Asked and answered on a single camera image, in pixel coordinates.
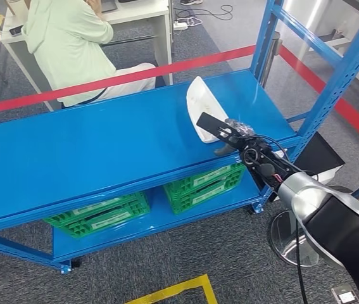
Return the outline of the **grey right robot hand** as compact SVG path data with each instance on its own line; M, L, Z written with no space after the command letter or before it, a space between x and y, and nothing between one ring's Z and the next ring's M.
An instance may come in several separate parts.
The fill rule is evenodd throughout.
M225 123L237 130L239 132L242 137L247 137L247 136L253 136L255 132L253 128L250 127L250 125L246 125L243 122L239 122L232 118L226 118ZM225 144L222 148L214 150L214 154L216 156L224 156L233 153L236 150L236 148L232 148L228 144Z

